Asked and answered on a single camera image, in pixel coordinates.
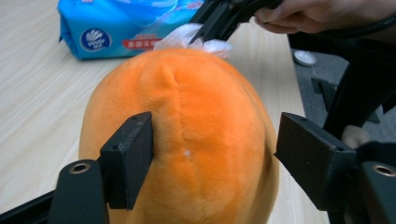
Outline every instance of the stuffed toy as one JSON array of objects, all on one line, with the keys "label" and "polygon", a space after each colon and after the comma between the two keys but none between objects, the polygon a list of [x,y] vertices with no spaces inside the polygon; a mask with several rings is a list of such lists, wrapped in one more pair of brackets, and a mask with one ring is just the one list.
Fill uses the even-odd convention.
[{"label": "stuffed toy", "polygon": [[160,49],[121,64],[87,105],[79,158],[96,160],[132,115],[151,111],[153,161],[134,210],[110,223],[265,223],[278,185],[276,134],[260,97],[225,60]]}]

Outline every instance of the package logo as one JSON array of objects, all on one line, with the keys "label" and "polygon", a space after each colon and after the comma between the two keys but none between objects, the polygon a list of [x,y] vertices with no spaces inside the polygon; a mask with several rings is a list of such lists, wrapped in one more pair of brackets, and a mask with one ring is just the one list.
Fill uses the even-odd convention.
[{"label": "package logo", "polygon": [[110,36],[100,29],[84,31],[79,40],[81,46],[87,51],[97,51],[108,48],[111,45]]}]

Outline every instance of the screw hole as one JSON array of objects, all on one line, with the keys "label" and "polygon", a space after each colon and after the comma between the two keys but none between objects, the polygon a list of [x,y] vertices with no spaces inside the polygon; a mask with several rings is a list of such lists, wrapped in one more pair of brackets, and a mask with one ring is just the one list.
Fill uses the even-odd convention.
[{"label": "screw hole", "polygon": [[396,176],[396,172],[392,169],[389,169],[386,166],[376,165],[376,166],[374,166],[374,170],[381,175],[386,175],[386,176],[391,176],[391,177]]},{"label": "screw hole", "polygon": [[72,168],[70,168],[69,172],[72,175],[78,175],[78,174],[86,172],[87,170],[90,169],[90,167],[91,166],[88,163],[79,163],[79,164],[72,166]]}]

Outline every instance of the black chair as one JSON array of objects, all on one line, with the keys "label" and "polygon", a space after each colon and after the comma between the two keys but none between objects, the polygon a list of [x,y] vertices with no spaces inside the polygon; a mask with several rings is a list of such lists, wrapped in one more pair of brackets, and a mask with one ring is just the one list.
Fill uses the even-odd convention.
[{"label": "black chair", "polygon": [[348,61],[323,126],[335,137],[341,139],[347,125],[362,127],[379,106],[385,113],[396,105],[396,46],[304,33],[289,35],[289,41],[293,49],[333,54]]}]

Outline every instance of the black cable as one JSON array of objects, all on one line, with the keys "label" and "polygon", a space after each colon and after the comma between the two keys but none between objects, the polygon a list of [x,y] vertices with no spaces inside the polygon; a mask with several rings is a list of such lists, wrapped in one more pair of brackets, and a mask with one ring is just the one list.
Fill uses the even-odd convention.
[{"label": "black cable", "polygon": [[313,35],[316,37],[325,38],[325,39],[357,38],[357,37],[362,37],[362,36],[369,35],[369,34],[377,32],[377,31],[386,29],[394,23],[396,23],[396,13],[391,15],[390,17],[385,18],[382,21],[377,21],[375,23],[369,24],[364,27],[351,29],[351,30],[329,30],[329,31],[323,31],[323,32],[313,34]]}]

